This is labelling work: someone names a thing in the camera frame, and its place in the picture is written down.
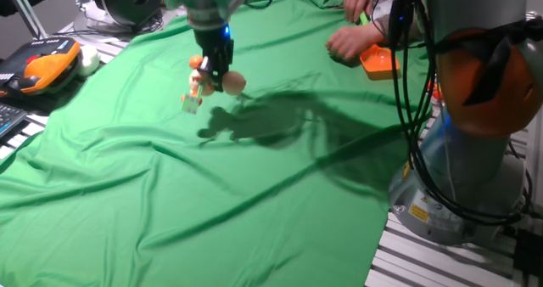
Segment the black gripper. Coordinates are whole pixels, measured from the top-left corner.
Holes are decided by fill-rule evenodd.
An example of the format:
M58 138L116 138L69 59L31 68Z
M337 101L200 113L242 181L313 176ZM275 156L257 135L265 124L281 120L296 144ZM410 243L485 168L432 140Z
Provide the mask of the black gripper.
M204 55L197 68L202 76L202 83L213 83L217 92L223 92L222 77L225 75L225 66L229 66L233 58L234 42L229 24L211 30L195 30L194 35Z

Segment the person left hand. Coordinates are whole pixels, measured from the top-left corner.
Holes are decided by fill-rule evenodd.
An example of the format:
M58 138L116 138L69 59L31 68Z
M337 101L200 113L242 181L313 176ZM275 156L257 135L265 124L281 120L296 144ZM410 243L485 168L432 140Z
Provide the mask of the person left hand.
M344 26L330 36L326 48L335 59L350 61L383 40L383 34L374 24Z

